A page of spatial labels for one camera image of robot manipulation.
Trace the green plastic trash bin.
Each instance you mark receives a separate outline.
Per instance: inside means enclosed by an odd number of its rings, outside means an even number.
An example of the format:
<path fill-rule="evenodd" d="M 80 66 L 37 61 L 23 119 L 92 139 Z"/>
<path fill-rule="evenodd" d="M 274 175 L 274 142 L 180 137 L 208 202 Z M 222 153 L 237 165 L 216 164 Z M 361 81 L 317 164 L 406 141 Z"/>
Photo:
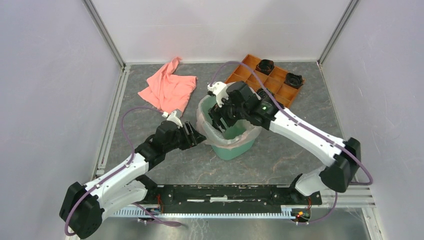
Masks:
<path fill-rule="evenodd" d="M 218 158 L 232 160 L 253 146 L 262 128 L 252 125 L 247 120 L 239 120 L 225 132 L 219 132 L 212 126 L 208 114 L 208 110 L 215 103 L 216 98 L 209 95 L 200 100 L 196 110 L 196 129 L 206 137 L 204 143 L 212 147 Z"/>

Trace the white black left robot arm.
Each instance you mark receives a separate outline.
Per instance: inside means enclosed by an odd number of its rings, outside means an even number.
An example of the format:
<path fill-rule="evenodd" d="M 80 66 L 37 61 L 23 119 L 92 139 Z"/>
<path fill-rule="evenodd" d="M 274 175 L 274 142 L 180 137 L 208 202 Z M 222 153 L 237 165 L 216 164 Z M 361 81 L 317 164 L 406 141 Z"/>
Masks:
<path fill-rule="evenodd" d="M 165 160 L 166 154 L 187 150 L 206 140 L 190 122 L 165 120 L 130 156 L 104 175 L 81 184 L 74 182 L 65 194 L 59 211 L 66 236 L 91 236 L 116 211 L 143 201 L 153 203 L 157 190 L 136 179 Z"/>

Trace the pink translucent trash bag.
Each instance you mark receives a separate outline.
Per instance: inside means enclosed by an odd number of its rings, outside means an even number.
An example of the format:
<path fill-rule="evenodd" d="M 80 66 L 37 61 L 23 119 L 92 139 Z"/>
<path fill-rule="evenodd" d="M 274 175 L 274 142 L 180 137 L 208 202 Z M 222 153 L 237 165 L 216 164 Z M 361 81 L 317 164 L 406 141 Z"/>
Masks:
<path fill-rule="evenodd" d="M 196 129 L 206 136 L 207 145 L 233 149 L 254 141 L 262 131 L 261 127 L 241 119 L 231 105 L 227 89 L 235 85 L 221 81 L 209 84 L 208 94 L 198 104 Z"/>

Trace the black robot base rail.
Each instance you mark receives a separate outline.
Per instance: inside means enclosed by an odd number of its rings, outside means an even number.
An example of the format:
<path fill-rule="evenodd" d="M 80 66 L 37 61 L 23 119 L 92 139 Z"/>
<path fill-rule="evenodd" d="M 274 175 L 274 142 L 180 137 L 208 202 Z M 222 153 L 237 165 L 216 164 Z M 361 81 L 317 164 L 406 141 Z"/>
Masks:
<path fill-rule="evenodd" d="M 142 206 L 158 207 L 162 214 L 196 217 L 271 217 L 283 208 L 310 208 L 323 203 L 320 192 L 303 196 L 294 185 L 277 184 L 164 184 L 146 175 L 136 178 L 147 189 Z"/>

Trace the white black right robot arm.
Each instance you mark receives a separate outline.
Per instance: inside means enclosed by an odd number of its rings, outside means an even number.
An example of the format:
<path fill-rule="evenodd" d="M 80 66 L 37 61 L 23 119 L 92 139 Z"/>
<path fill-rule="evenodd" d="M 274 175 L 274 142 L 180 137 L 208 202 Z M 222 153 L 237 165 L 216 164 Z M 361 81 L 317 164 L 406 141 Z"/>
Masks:
<path fill-rule="evenodd" d="M 215 82 L 207 87 L 208 94 L 216 103 L 208 110 L 212 126 L 220 132 L 232 127 L 239 120 L 274 132 L 300 145 L 321 162 L 309 173 L 301 174 L 289 189 L 289 199 L 302 204 L 315 192 L 331 189 L 344 193 L 359 169 L 361 161 L 360 142 L 328 134 L 306 121 L 300 120 L 279 102 L 273 102 L 264 90 L 261 95 L 245 82 L 231 84 Z"/>

